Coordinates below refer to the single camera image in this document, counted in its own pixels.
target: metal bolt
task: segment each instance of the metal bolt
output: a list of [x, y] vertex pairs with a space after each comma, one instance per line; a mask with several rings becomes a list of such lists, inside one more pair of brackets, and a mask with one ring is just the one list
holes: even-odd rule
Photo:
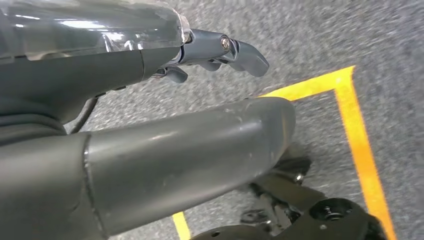
[[230, 49], [230, 39], [227, 36], [221, 37], [221, 46], [225, 51]]
[[299, 174], [296, 175], [294, 181], [296, 183], [300, 183], [301, 184], [304, 181], [304, 178], [305, 178], [305, 176], [303, 174], [299, 173]]

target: transparent plastic cover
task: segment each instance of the transparent plastic cover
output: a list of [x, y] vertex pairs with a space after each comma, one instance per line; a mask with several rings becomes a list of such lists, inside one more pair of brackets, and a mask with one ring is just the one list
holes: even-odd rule
[[153, 0], [0, 0], [0, 64], [179, 47], [187, 19]]

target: floor marking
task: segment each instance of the floor marking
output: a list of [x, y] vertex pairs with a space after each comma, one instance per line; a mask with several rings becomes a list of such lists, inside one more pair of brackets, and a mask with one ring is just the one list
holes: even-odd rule
[[182, 211], [172, 215], [172, 220], [175, 224], [176, 232], [180, 240], [189, 240], [191, 238], [190, 229], [187, 225], [186, 218]]
[[[388, 240], [397, 240], [353, 85], [353, 71], [354, 66], [350, 66], [277, 89], [261, 97], [295, 101], [334, 90], [368, 211], [381, 221]], [[179, 212], [172, 217], [180, 240], [189, 240], [190, 230], [184, 213]]]

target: black cable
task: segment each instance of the black cable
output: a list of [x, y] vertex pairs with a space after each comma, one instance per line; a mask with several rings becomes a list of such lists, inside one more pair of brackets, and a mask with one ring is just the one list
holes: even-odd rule
[[89, 119], [90, 115], [92, 114], [94, 108], [96, 107], [97, 102], [99, 101], [98, 97], [91, 98], [88, 100], [87, 103], [87, 109], [82, 114], [81, 118], [76, 122], [75, 126], [70, 131], [71, 134], [78, 133], [81, 128], [86, 124], [87, 120]]

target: robotic hand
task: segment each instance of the robotic hand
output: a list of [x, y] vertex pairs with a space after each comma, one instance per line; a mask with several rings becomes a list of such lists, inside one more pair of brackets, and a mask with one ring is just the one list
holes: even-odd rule
[[153, 77], [168, 76], [176, 83], [183, 83], [188, 75], [178, 67], [180, 65], [199, 65], [208, 71], [216, 71], [222, 64], [239, 72], [247, 71], [254, 77], [262, 77], [270, 67], [265, 57], [248, 43], [231, 39], [223, 33], [192, 29], [177, 56]]

